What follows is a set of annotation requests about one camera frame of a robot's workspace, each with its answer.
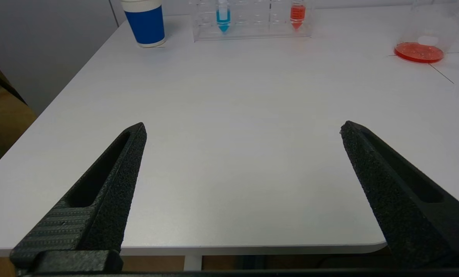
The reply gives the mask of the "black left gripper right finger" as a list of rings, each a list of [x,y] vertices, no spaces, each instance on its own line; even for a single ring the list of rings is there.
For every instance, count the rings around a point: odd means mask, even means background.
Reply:
[[[459,268],[459,201],[363,125],[343,145],[388,247],[404,268]]]

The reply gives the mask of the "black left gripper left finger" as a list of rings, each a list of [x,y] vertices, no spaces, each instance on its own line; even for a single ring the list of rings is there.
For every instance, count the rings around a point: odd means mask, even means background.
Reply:
[[[117,275],[147,142],[143,123],[120,133],[13,248],[17,276]]]

